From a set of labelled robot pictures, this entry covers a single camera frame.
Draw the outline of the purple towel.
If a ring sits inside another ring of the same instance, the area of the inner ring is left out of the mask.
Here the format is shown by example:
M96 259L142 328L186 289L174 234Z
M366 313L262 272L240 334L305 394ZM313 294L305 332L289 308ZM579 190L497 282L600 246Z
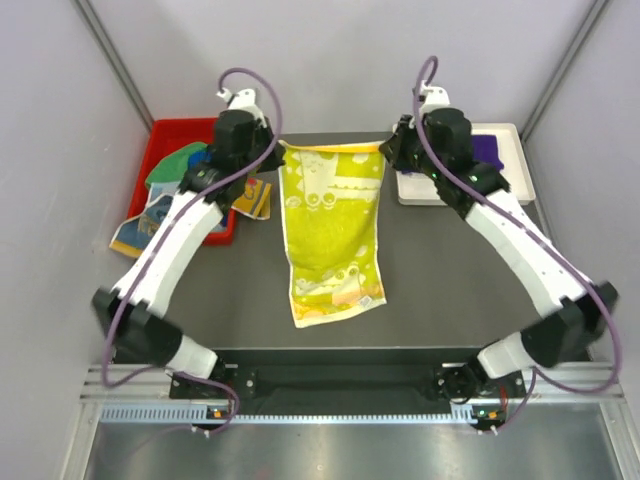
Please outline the purple towel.
M504 169L504 163L499 157L498 140L495 135L477 135L471 137L473 146L474 159L478 162L490 164L498 171ZM415 167L411 161L415 154L422 155L424 153L423 146L418 137L414 139L405 139L403 142L402 154L398 157L395 169L403 174L421 173L418 167Z

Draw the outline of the yellow cartoon print towel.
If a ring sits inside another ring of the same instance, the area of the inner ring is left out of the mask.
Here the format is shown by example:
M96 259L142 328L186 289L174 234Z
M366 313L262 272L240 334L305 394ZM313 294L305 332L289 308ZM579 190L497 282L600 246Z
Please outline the yellow cartoon print towel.
M169 213L140 256L175 253L180 245L193 247L198 241L205 245L230 243L235 214L254 220L270 217L271 190L270 183L250 178L244 191L224 211L216 201L207 202L190 191L180 193L177 187Z

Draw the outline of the lime green print towel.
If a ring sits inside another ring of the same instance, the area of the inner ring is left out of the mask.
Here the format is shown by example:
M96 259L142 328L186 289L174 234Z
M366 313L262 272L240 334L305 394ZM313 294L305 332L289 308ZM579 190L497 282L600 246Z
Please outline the lime green print towel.
M286 145L279 195L297 328L347 320L385 305L378 264L385 165L376 142Z

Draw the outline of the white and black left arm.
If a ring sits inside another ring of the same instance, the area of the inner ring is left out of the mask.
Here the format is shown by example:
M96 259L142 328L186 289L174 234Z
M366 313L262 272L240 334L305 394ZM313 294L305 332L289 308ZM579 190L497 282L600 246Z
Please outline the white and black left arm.
M113 351L121 350L191 380L205 396L224 390L227 374L218 355L165 314L186 267L244 194L249 175L281 165L278 134L256 107L228 108L219 115L204 159L185 172L150 243L113 287L98 289L92 298L105 333L104 367Z

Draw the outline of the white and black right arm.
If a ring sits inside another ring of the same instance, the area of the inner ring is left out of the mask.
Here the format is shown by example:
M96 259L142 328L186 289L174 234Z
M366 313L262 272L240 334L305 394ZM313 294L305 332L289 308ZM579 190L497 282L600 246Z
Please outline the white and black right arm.
M454 395L490 395L504 377L552 368L603 335L619 299L617 290L609 282L594 284L541 233L501 172L475 156L471 123L462 111L442 107L420 118L404 115L379 150L395 170L423 174L433 182L444 204L509 266L539 315L446 374Z

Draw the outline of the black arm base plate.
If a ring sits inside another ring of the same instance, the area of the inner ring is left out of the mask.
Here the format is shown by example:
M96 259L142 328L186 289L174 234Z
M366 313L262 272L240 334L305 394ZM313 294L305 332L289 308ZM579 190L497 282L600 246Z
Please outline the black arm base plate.
M232 387L243 404L278 392L311 394L407 389L427 401L474 397L515 400L524 396L523 376L488 380L466 363L476 348L289 348L223 349L225 370L214 379Z

